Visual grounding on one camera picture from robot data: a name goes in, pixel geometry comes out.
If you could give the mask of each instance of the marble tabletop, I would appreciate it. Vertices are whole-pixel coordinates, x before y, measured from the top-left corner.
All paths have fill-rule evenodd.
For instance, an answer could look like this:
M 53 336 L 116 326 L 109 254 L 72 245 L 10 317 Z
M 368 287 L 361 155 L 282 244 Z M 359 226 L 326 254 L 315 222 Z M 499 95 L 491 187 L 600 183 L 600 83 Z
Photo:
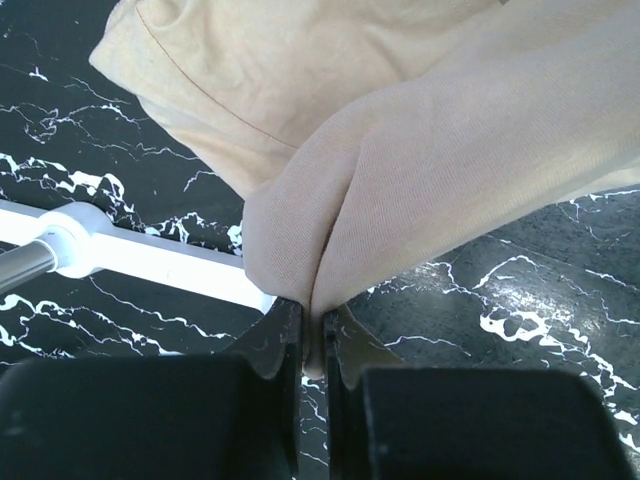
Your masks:
M 91 202 L 117 226 L 241 255 L 240 198 L 89 65 L 114 4 L 0 0 L 0 198 Z M 581 375 L 638 469 L 639 223 L 640 186 L 552 205 L 350 305 L 413 364 Z M 111 272 L 45 275 L 0 296 L 0 366 L 215 352 L 259 318 Z M 323 387 L 302 388 L 301 478 L 326 478 Z

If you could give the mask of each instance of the beige cloth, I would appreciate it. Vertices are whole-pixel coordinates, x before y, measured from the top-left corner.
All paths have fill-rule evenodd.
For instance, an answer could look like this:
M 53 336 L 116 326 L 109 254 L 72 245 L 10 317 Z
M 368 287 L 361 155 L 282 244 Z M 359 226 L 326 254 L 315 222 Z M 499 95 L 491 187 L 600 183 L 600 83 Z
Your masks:
M 639 182 L 639 25 L 640 0 L 124 0 L 91 62 L 246 198 L 250 278 L 317 325 Z

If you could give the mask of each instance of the white bar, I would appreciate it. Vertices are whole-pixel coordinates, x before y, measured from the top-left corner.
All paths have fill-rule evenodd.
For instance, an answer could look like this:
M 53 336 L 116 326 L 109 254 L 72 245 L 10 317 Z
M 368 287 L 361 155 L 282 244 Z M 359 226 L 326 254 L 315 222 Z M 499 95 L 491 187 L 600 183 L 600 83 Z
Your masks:
M 0 200 L 0 241 L 26 245 L 43 231 L 46 210 Z M 266 313 L 275 297 L 245 275 L 242 258 L 109 225 L 90 238 L 93 263 Z

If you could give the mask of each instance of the textured knit fabric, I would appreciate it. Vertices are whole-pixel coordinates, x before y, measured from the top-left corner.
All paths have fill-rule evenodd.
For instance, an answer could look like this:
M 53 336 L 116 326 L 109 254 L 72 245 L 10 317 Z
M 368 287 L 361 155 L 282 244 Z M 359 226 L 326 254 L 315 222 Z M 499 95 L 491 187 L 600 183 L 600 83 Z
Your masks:
M 640 181 L 640 0 L 503 3 L 124 0 L 91 61 L 246 198 L 248 275 L 317 326 Z

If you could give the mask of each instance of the gray metal tube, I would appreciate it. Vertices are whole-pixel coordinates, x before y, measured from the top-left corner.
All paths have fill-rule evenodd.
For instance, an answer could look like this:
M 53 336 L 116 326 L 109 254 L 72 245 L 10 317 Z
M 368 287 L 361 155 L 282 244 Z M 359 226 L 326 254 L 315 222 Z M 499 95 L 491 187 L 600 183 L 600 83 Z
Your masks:
M 41 243 L 28 243 L 0 255 L 0 294 L 55 267 L 53 254 Z

